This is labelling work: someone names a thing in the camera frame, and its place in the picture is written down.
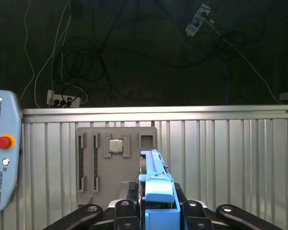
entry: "dark wall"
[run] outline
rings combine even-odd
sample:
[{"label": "dark wall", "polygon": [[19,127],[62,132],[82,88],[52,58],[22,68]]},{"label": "dark wall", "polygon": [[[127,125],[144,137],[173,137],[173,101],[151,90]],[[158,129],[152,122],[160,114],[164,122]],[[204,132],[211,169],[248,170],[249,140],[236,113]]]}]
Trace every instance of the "dark wall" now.
[{"label": "dark wall", "polygon": [[[27,49],[36,75],[51,55],[56,29],[67,1],[32,0],[27,16]],[[123,0],[81,1],[83,8],[74,6],[72,22],[67,40],[83,36],[93,41],[105,39],[118,14]],[[166,9],[175,16],[178,26],[185,28],[201,3],[199,0],[163,1]],[[209,6],[218,6],[219,0],[210,0]],[[24,52],[25,28],[24,14],[27,1],[0,0],[0,89],[12,90],[21,96],[25,86],[32,78],[32,71]],[[92,33],[92,9],[94,8],[95,38]],[[130,0],[126,5],[120,22],[134,16],[165,16],[154,0]],[[288,91],[288,18],[263,30],[240,34],[234,31],[249,31],[262,28],[288,15],[288,0],[223,0],[211,13],[211,18],[232,38],[245,57],[253,64],[270,85],[276,97]],[[63,17],[59,36],[64,30],[69,12]],[[173,20],[158,19],[132,23],[111,33],[107,46],[134,50],[155,60],[171,65],[188,65],[181,57],[181,39]],[[244,43],[246,40],[258,40]],[[219,57],[228,69],[228,104],[274,104],[265,83],[250,65],[232,48],[213,34],[204,24],[201,33],[187,41],[188,45],[200,55],[185,50],[192,61],[203,59],[216,44],[219,44]],[[181,69],[162,65],[131,52],[106,50],[102,53],[109,78],[117,91],[109,91],[106,78],[98,82],[72,80],[89,92],[96,106],[145,106],[145,105],[222,105],[225,102],[227,78],[219,58],[206,61],[193,68]],[[99,76],[100,63],[93,59],[94,75]],[[60,93],[64,84],[55,84],[54,90]],[[41,107],[47,107],[47,90],[51,89],[51,65],[48,64],[37,81],[36,98]],[[79,95],[75,88],[65,92]],[[34,81],[21,100],[23,107],[35,107]]]}]

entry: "red emergency stop button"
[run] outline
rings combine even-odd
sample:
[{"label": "red emergency stop button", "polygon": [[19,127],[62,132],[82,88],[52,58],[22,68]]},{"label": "red emergency stop button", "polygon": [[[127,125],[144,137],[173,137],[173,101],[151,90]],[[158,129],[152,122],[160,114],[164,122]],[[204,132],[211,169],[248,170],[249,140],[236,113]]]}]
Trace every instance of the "red emergency stop button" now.
[{"label": "red emergency stop button", "polygon": [[12,139],[9,137],[0,137],[0,149],[8,149],[12,145]]}]

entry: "universal robots logo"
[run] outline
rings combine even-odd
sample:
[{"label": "universal robots logo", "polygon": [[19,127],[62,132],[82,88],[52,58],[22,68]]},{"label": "universal robots logo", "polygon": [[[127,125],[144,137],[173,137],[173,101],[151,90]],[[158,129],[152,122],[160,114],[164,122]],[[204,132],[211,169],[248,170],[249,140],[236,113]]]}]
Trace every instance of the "universal robots logo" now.
[{"label": "universal robots logo", "polygon": [[0,172],[0,204],[1,204],[1,196],[2,196],[3,171]]}]

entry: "power strip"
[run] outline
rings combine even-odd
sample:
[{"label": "power strip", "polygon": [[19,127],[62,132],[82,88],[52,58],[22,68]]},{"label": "power strip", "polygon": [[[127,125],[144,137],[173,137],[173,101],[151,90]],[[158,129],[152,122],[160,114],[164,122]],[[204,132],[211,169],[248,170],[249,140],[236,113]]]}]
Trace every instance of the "power strip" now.
[{"label": "power strip", "polygon": [[55,108],[67,108],[67,107],[79,108],[80,107],[80,100],[81,100],[80,97],[76,98],[73,96],[63,95],[63,99],[62,99],[61,94],[55,94],[54,91],[48,90],[48,93],[47,93],[48,105],[52,105]]},{"label": "power strip", "polygon": [[211,8],[206,4],[202,4],[198,9],[194,17],[192,18],[192,22],[187,26],[185,32],[187,36],[194,37],[197,31],[200,29],[203,22],[206,20],[205,17],[210,13]]}]

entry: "screw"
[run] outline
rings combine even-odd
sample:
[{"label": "screw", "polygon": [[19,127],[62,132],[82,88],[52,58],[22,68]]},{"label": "screw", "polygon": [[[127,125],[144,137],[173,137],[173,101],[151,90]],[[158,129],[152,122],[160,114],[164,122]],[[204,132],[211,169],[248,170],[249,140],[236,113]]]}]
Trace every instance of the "screw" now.
[{"label": "screw", "polygon": [[95,211],[97,211],[97,207],[96,206],[88,207],[87,211],[88,212],[95,212]]},{"label": "screw", "polygon": [[226,211],[226,212],[231,212],[232,211],[231,207],[228,207],[228,206],[224,206],[224,207],[222,207],[222,209],[224,211]]},{"label": "screw", "polygon": [[196,206],[196,202],[195,201],[189,201],[189,205],[190,206]]},{"label": "screw", "polygon": [[121,203],[121,205],[127,206],[127,205],[129,205],[129,202],[128,202],[128,201],[123,201],[123,202]]}]

